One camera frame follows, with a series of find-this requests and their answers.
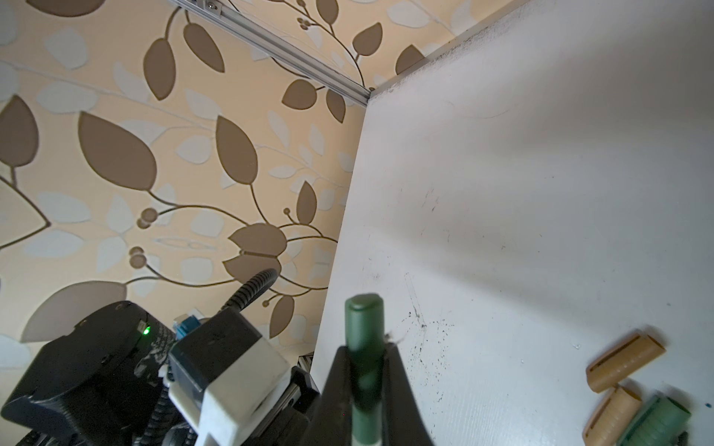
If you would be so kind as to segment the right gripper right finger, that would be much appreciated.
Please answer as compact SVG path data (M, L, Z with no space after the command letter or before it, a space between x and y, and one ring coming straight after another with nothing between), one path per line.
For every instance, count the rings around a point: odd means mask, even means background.
M394 343L385 346L381 382L382 444L433 446Z

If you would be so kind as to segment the dark green pen cap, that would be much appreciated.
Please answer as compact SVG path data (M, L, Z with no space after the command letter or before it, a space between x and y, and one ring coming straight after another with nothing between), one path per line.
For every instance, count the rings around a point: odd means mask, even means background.
M384 335L384 302L379 295L356 295L345 302L345 336L353 406L351 436L358 445L381 442Z

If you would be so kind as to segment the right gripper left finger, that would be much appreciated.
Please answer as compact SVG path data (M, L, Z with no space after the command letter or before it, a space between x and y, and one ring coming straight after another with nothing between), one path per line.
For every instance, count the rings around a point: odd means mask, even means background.
M350 446L353 442L351 361L346 346L338 348L312 422L300 444Z

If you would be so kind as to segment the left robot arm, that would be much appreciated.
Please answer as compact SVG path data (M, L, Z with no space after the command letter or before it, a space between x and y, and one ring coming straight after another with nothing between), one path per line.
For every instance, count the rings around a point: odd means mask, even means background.
M179 419L160 371L201 403L260 340L241 312L277 278L276 269L257 273L181 336L130 301L100 308L40 349L1 416L29 427L23 445L159 445Z

